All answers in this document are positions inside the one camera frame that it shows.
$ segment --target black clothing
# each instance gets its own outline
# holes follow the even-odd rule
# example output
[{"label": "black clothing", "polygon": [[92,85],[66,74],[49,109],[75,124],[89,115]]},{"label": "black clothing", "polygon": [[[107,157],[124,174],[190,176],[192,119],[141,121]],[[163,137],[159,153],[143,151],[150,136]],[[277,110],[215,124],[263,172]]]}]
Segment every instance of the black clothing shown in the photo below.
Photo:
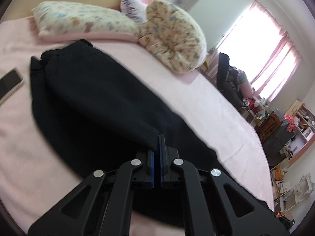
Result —
[{"label": "black clothing", "polygon": [[[32,58],[31,92],[39,128],[60,157],[83,178],[97,169],[118,169],[141,148],[158,152],[160,134],[165,135],[167,146],[176,148],[181,158],[197,168],[219,168],[228,174],[215,151],[177,114],[86,40],[46,51],[40,61]],[[182,225],[177,194],[159,190],[150,196],[144,193],[145,203],[140,194],[135,197],[134,209],[150,216],[155,210],[155,218]]]},{"label": "black clothing", "polygon": [[239,89],[237,70],[230,66],[230,57],[224,53],[219,53],[217,88],[236,109],[242,108],[243,95]]}]

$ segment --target white wall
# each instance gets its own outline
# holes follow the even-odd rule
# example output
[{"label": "white wall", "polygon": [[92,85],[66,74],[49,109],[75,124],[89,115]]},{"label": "white wall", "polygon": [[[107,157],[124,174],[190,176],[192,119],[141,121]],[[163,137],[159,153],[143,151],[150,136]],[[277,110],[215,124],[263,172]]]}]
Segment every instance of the white wall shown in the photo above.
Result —
[{"label": "white wall", "polygon": [[188,12],[204,31],[210,49],[252,2],[253,0],[199,0]]},{"label": "white wall", "polygon": [[[315,114],[315,82],[303,100],[305,106]],[[284,180],[291,181],[292,185],[296,185],[303,174],[311,173],[312,181],[315,182],[315,143],[299,158],[292,166],[289,167],[288,173],[285,174]],[[309,198],[300,202],[292,208],[293,217],[296,221],[292,227],[293,231],[303,220],[311,205],[315,200],[315,192],[312,192]]]},{"label": "white wall", "polygon": [[[271,102],[273,109],[279,109],[284,113],[295,99],[303,100],[310,89],[315,79],[315,64],[313,62],[315,61],[315,52],[310,49],[310,47],[312,47],[312,41],[309,40],[309,42],[306,42],[305,33],[302,31],[303,27],[306,27],[306,23],[302,26],[297,24],[296,21],[292,19],[294,17],[291,11],[284,11],[279,0],[259,1],[268,8],[277,18],[278,22],[289,32],[291,39],[294,41],[295,46],[303,57],[303,61],[300,63],[295,74]],[[207,39],[208,49],[210,49],[228,32],[234,22],[252,2],[253,0],[199,0],[188,12],[203,29]],[[309,25],[314,23],[315,27],[315,20],[312,17],[307,18],[308,16],[308,14],[299,14],[297,17],[303,17]]]}]

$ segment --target floral pillow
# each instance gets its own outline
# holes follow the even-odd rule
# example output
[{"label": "floral pillow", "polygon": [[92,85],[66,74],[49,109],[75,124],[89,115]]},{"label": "floral pillow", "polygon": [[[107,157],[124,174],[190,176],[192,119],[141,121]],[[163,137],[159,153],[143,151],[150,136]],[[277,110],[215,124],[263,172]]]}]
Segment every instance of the floral pillow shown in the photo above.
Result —
[{"label": "floral pillow", "polygon": [[137,0],[121,0],[120,11],[136,23],[142,24],[148,21],[146,18],[147,6],[147,4]]},{"label": "floral pillow", "polygon": [[45,1],[32,9],[38,37],[47,41],[116,39],[137,42],[139,25],[120,11],[101,6]]},{"label": "floral pillow", "polygon": [[141,46],[178,74],[203,64],[207,54],[206,37],[186,11],[162,0],[151,2],[146,11],[148,22],[140,25]]}]

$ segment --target pink bedsheet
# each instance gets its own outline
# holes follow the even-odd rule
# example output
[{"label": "pink bedsheet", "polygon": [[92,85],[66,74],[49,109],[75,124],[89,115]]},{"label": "pink bedsheet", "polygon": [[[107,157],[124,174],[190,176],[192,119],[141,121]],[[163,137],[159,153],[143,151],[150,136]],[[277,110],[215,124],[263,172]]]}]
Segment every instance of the pink bedsheet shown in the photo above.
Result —
[{"label": "pink bedsheet", "polygon": [[[30,57],[39,58],[43,51],[65,45],[45,44],[36,34],[30,18],[0,25],[0,77],[17,67],[25,81],[0,107],[0,198],[24,232],[81,181],[45,141],[32,117]],[[269,168],[254,129],[201,74],[175,76],[134,43],[98,41],[93,45],[168,104],[217,150],[221,163],[240,184],[273,208]],[[131,236],[185,235],[182,229],[137,213],[132,215],[130,232]]]}]

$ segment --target pink curtain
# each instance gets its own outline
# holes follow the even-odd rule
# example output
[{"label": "pink curtain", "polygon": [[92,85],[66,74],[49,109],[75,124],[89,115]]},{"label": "pink curtain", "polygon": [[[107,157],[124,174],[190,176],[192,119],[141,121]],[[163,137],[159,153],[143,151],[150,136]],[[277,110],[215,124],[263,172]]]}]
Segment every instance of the pink curtain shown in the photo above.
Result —
[{"label": "pink curtain", "polygon": [[[264,20],[264,24],[259,21],[259,17]],[[230,56],[231,63],[234,63],[232,66],[245,71],[256,96],[262,94],[270,101],[290,79],[301,60],[288,32],[257,0],[226,35],[218,50]],[[252,55],[252,64],[244,61],[240,54]]]}]

